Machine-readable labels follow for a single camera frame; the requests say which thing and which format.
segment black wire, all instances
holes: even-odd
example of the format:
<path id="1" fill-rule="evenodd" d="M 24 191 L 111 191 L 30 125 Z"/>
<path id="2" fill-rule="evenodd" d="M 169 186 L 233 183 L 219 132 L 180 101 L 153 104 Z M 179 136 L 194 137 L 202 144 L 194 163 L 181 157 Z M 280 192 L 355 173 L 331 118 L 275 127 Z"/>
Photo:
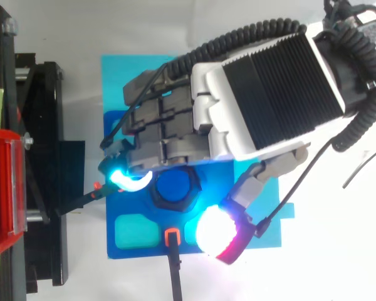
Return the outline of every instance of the black wire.
<path id="1" fill-rule="evenodd" d="M 128 110 L 124 113 L 123 117 L 120 119 L 116 127 L 112 130 L 110 134 L 108 134 L 105 138 L 103 138 L 102 142 L 100 143 L 101 149 L 106 149 L 113 141 L 113 138 L 115 134 L 121 129 L 121 126 L 124 124 L 124 122 L 128 119 L 128 117 L 132 114 L 132 112 L 135 110 L 135 108 L 140 105 L 140 103 L 144 100 L 146 93 L 150 90 L 152 85 L 155 83 L 156 79 L 162 74 L 163 70 L 167 66 L 167 63 L 164 63 L 162 66 L 160 66 L 159 69 L 157 69 L 156 73 L 152 76 L 152 78 L 146 83 L 146 86 L 144 89 L 140 92 L 137 99 L 134 100 L 134 102 L 131 104 L 131 106 L 128 108 Z"/>
<path id="2" fill-rule="evenodd" d="M 312 161 L 309 163 L 308 167 L 303 171 L 302 175 L 296 180 L 293 187 L 288 191 L 287 195 L 284 197 L 284 199 L 279 203 L 279 205 L 276 207 L 276 209 L 273 210 L 273 212 L 267 217 L 268 220 L 271 220 L 276 216 L 276 214 L 281 210 L 281 208 L 288 202 L 290 197 L 294 194 L 294 192 L 297 190 L 297 188 L 300 186 L 306 175 L 310 172 L 312 167 L 315 165 L 315 163 L 319 160 L 321 155 L 328 149 L 328 147 L 332 144 L 333 139 L 330 139 L 326 144 L 318 151 L 316 156 L 312 159 Z"/>
<path id="3" fill-rule="evenodd" d="M 361 171 L 361 169 L 363 169 L 365 167 L 366 164 L 368 164 L 374 157 L 376 157 L 376 153 L 374 153 L 372 156 L 369 157 L 369 159 L 367 159 L 364 163 L 362 163 L 361 165 L 359 165 L 355 170 L 354 172 L 352 173 L 352 175 L 345 181 L 344 185 L 343 185 L 343 188 L 347 188 L 347 186 L 351 183 L 351 181 L 353 180 L 353 178 L 355 178 L 355 176 Z"/>
<path id="4" fill-rule="evenodd" d="M 376 14 L 376 6 L 374 5 L 364 5 L 365 11 L 373 11 Z"/>

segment glowing led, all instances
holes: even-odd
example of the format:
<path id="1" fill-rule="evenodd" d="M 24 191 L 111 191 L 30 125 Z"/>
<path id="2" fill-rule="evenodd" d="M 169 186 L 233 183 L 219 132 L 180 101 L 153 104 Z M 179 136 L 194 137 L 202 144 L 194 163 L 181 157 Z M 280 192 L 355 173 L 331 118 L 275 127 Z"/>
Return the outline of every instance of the glowing led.
<path id="1" fill-rule="evenodd" d="M 236 224 L 218 205 L 208 207 L 199 219 L 196 242 L 205 253 L 217 257 L 237 235 Z"/>
<path id="2" fill-rule="evenodd" d="M 130 177 L 124 175 L 121 170 L 117 169 L 110 176 L 111 182 L 116 184 L 119 188 L 125 191 L 138 191 L 148 186 L 150 180 L 152 180 L 152 171 L 149 171 L 144 177 L 139 180 L 133 180 Z"/>

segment black cable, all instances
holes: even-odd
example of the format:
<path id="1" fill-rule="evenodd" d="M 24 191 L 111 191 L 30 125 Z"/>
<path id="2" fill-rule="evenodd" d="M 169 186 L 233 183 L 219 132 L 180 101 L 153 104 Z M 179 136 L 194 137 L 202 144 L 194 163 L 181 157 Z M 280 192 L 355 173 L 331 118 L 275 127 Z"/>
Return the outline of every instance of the black cable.
<path id="1" fill-rule="evenodd" d="M 376 6 L 364 4 L 362 5 L 365 11 L 373 11 L 376 14 Z"/>
<path id="2" fill-rule="evenodd" d="M 337 35 L 332 38 L 336 48 L 346 51 L 361 65 L 368 77 L 376 83 L 376 44 L 348 24 L 335 26 Z M 361 139 L 364 133 L 376 122 L 376 88 L 368 92 L 366 101 L 355 118 L 333 140 L 333 148 L 344 152 Z"/>
<path id="3" fill-rule="evenodd" d="M 273 212 L 267 217 L 269 221 L 271 221 L 272 218 L 276 216 L 276 214 L 281 210 L 281 208 L 288 202 L 290 197 L 294 194 L 294 192 L 297 190 L 297 188 L 300 186 L 304 178 L 308 175 L 312 167 L 315 165 L 315 163 L 319 160 L 321 155 L 328 149 L 328 147 L 332 144 L 333 139 L 330 139 L 326 144 L 318 151 L 316 156 L 312 159 L 312 161 L 309 163 L 308 167 L 302 172 L 302 175 L 298 178 L 298 180 L 295 182 L 293 187 L 288 191 L 287 195 L 284 197 L 284 199 L 279 203 L 279 205 L 276 207 L 276 209 L 273 210 Z"/>
<path id="4" fill-rule="evenodd" d="M 369 157 L 369 159 L 367 159 L 364 163 L 362 163 L 361 165 L 359 165 L 355 170 L 354 172 L 351 174 L 351 176 L 345 181 L 344 185 L 343 185 L 343 188 L 347 188 L 347 186 L 351 183 L 351 181 L 353 180 L 353 178 L 355 178 L 355 176 L 361 171 L 361 169 L 363 169 L 365 167 L 366 164 L 368 164 L 374 157 L 376 157 L 376 153 L 374 153 L 372 156 Z"/>
<path id="5" fill-rule="evenodd" d="M 132 114 L 132 112 L 135 110 L 135 108 L 140 105 L 140 103 L 144 100 L 146 93 L 150 90 L 152 85 L 155 83 L 156 79 L 162 74 L 163 70 L 167 66 L 167 63 L 164 63 L 162 66 L 160 66 L 159 69 L 157 69 L 156 73 L 152 76 L 152 78 L 147 82 L 144 89 L 140 92 L 139 96 L 136 100 L 131 104 L 131 106 L 128 108 L 128 110 L 124 113 L 123 117 L 120 119 L 116 127 L 112 130 L 110 134 L 108 134 L 105 138 L 103 138 L 102 142 L 100 143 L 101 149 L 106 149 L 108 146 L 110 146 L 111 143 L 113 143 L 113 138 L 115 134 L 121 129 L 121 126 L 124 124 L 124 122 L 128 119 L 128 117 Z"/>
<path id="6" fill-rule="evenodd" d="M 214 40 L 204 43 L 186 55 L 176 58 L 167 65 L 167 74 L 175 80 L 189 75 L 196 63 L 213 61 L 227 52 L 251 43 L 270 38 L 279 38 L 293 33 L 305 33 L 306 26 L 291 19 L 265 20 L 233 30 Z"/>

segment black metal frame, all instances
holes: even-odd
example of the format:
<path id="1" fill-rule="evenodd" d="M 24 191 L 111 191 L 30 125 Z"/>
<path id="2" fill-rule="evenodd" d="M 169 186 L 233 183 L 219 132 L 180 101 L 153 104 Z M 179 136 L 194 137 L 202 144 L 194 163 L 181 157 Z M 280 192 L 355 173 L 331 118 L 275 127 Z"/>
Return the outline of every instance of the black metal frame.
<path id="1" fill-rule="evenodd" d="M 16 66 L 29 68 L 27 79 L 17 82 L 20 131 L 34 139 L 26 152 L 28 209 L 42 216 L 24 235 L 27 293 L 35 293 L 37 280 L 59 286 L 68 279 L 66 217 L 57 210 L 83 194 L 85 143 L 63 141 L 59 66 L 35 65 L 31 54 L 16 55 Z"/>

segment red container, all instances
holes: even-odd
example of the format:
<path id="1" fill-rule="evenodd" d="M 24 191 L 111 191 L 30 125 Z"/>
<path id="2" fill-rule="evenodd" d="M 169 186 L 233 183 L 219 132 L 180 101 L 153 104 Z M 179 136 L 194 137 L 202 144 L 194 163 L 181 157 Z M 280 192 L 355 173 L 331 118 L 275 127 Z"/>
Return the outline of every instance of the red container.
<path id="1" fill-rule="evenodd" d="M 26 231 L 24 147 L 21 137 L 0 130 L 0 253 Z"/>

